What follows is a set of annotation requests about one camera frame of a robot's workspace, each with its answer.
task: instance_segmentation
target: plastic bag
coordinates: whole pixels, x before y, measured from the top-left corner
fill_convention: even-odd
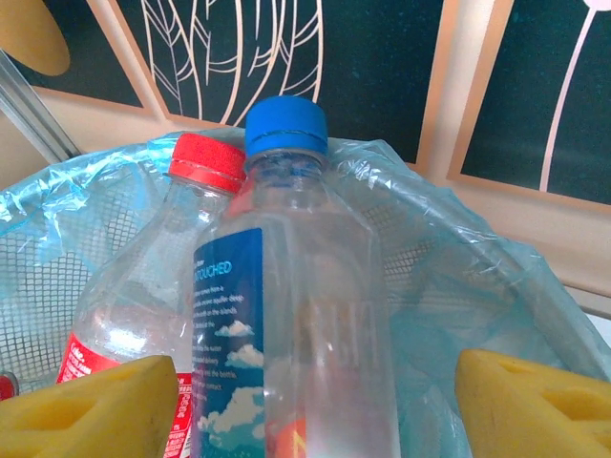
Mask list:
[[[242,146],[243,131],[205,132]],[[87,279],[155,213],[179,134],[50,166],[0,194],[0,368],[53,383]],[[532,248],[383,141],[331,140],[327,178],[379,232],[404,457],[471,453],[453,394],[481,347],[609,380],[611,350]]]

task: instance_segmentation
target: framed artwork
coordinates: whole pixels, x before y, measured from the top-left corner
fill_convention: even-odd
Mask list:
[[[168,118],[242,126],[262,98],[319,103],[332,136],[426,169],[458,0],[110,0]]]
[[[49,76],[14,61],[28,82],[41,93],[52,92],[135,113],[146,112],[138,87],[88,3],[44,0],[44,4],[66,41],[70,65],[62,74]]]
[[[611,1],[496,0],[448,178],[611,210]]]

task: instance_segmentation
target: blue label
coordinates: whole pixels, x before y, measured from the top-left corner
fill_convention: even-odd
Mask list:
[[[195,253],[194,457],[265,456],[262,243],[252,229]]]

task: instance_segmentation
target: plastic bottle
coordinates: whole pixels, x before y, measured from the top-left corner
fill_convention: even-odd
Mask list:
[[[57,382],[149,355],[170,355],[179,374],[179,405],[165,458],[189,456],[191,424],[192,254],[197,235],[241,187],[244,154],[183,134],[157,214],[87,283]]]
[[[380,247],[299,97],[246,119],[246,183],[194,255],[193,456],[395,458]]]

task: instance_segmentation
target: mesh basket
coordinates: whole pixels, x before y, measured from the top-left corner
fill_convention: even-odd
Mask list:
[[[243,132],[206,132],[242,146]],[[155,213],[178,134],[53,165],[0,194],[0,371],[54,382],[87,279]],[[611,351],[532,248],[495,235],[384,142],[332,140],[327,179],[381,236],[404,456],[471,456],[459,352],[609,380]]]

